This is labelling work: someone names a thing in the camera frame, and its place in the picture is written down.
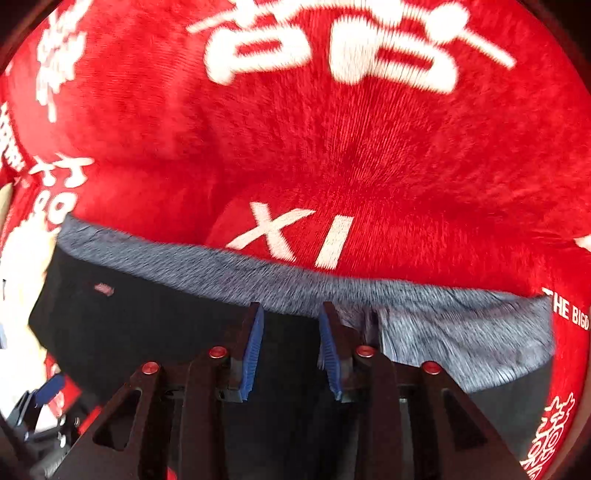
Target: black plastic part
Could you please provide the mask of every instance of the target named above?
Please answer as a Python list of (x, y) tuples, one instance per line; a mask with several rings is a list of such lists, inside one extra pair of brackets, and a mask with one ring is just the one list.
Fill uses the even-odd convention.
[(191, 362), (181, 415), (179, 480), (226, 480), (220, 403), (216, 401), (217, 368), (227, 359), (203, 354)]
[(528, 478), (494, 427), (445, 370), (437, 375), (421, 370), (421, 377), (435, 425), (441, 480)]
[[(166, 453), (170, 422), (165, 400), (159, 395), (162, 369), (146, 375), (139, 369), (115, 394), (86, 433), (73, 446), (53, 478), (56, 480), (108, 479), (163, 479), (166, 472)], [(128, 441), (121, 451), (99, 445), (103, 436), (118, 418), (120, 407), (139, 391)]]
[(400, 394), (394, 364), (383, 354), (371, 358), (368, 408), (361, 422), (355, 480), (402, 474)]
[(230, 362), (225, 371), (220, 374), (217, 398), (222, 401), (242, 402), (244, 399), (240, 393), (242, 385), (242, 368), (246, 347), (251, 337), (252, 327), (255, 324), (256, 313), (260, 304), (252, 302), (246, 311), (242, 326), (236, 337), (236, 342), (230, 349)]
[(336, 353), (340, 363), (340, 385), (343, 388), (343, 393), (350, 386), (353, 377), (353, 352), (351, 350), (350, 337), (348, 337), (346, 330), (348, 327), (344, 326), (339, 320), (335, 306), (326, 301), (323, 303), (324, 311), (329, 320), (330, 333), (332, 334)]
[(57, 468), (61, 465), (63, 459), (70, 451), (69, 445), (56, 446), (50, 450), (48, 454), (43, 456), (39, 462), (31, 467), (29, 474), (33, 480), (45, 480), (55, 473)]
[(12, 472), (15, 478), (24, 475), (24, 469), (34, 464), (34, 458), (20, 442), (11, 426), (0, 415), (0, 462), (5, 472)]
[(13, 428), (19, 440), (24, 441), (29, 432), (35, 431), (40, 413), (41, 407), (37, 406), (34, 393), (27, 391), (9, 413), (6, 423)]

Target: red screw head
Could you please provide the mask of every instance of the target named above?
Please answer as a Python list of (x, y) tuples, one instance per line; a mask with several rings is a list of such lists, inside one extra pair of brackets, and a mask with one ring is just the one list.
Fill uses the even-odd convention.
[(228, 354), (228, 350), (223, 346), (215, 346), (209, 351), (211, 358), (224, 358)]
[(441, 371), (443, 370), (443, 368), (441, 368), (441, 365), (439, 365), (437, 362), (434, 362), (432, 360), (429, 360), (429, 361), (423, 363), (421, 365), (421, 368), (423, 369), (423, 371), (425, 373), (428, 373), (429, 375), (440, 374)]
[(375, 348), (369, 345), (359, 345), (355, 352), (361, 358), (372, 358), (375, 355)]
[(142, 372), (146, 375), (155, 374), (158, 370), (160, 370), (160, 365), (156, 362), (146, 362), (142, 366)]

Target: triangular cutout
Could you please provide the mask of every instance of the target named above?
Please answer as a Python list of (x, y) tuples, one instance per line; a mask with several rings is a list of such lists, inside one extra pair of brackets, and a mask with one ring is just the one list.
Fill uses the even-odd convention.
[(122, 452), (129, 441), (131, 427), (134, 423), (135, 411), (138, 408), (141, 392), (133, 390), (119, 405), (113, 415), (96, 432), (93, 440), (97, 445)]
[(456, 450), (469, 450), (486, 443), (484, 434), (449, 390), (443, 393), (443, 404), (452, 427)]

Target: black metal frame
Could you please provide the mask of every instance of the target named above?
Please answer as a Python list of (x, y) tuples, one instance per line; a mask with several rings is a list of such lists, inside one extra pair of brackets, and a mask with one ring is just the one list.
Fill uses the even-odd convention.
[[(323, 341), (334, 342), (337, 381), (344, 393), (335, 395), (335, 402), (360, 405), (355, 480), (409, 478), (402, 458), (404, 435), (409, 433), (402, 425), (401, 399), (408, 404), (412, 429), (412, 478), (527, 478), (490, 422), (439, 365), (428, 362), (417, 368), (393, 363), (360, 346), (357, 333), (341, 324), (332, 304), (325, 303), (324, 310), (330, 335), (325, 334)], [(246, 346), (258, 312), (260, 306), (251, 304), (234, 344), (217, 347), (216, 355), (212, 349), (188, 365), (164, 368), (149, 362), (139, 368), (76, 441), (52, 478), (164, 479), (175, 398), (182, 399), (179, 480), (227, 480), (221, 405), (245, 401), (237, 392), (245, 380)], [(335, 363), (325, 365), (334, 367)], [(131, 411), (133, 418), (128, 437), (112, 445), (109, 423), (124, 410)], [(16, 436), (9, 443), (13, 454), (7, 463), (14, 468), (18, 461), (31, 471), (34, 462), (27, 448)], [(24, 471), (19, 475), (14, 478), (27, 478)]]

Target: black fabric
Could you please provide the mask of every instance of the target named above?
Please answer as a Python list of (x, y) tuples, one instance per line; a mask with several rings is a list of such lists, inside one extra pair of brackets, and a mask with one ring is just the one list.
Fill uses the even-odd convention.
[[(104, 284), (108, 296), (95, 290)], [(147, 361), (184, 363), (225, 342), (245, 309), (76, 260), (56, 248), (29, 326), (62, 371), (102, 403)]]
[(519, 460), (527, 458), (535, 431), (540, 426), (550, 389), (552, 363), (547, 362), (513, 382), (470, 394)]
[[(56, 248), (30, 326), (62, 370), (105, 403), (146, 361), (184, 363), (227, 344), (244, 313)], [(223, 408), (231, 480), (351, 478), (357, 406), (333, 401), (317, 369), (319, 343), (316, 319), (265, 312), (249, 401)], [(471, 395), (518, 459), (539, 425), (550, 374), (547, 364)]]

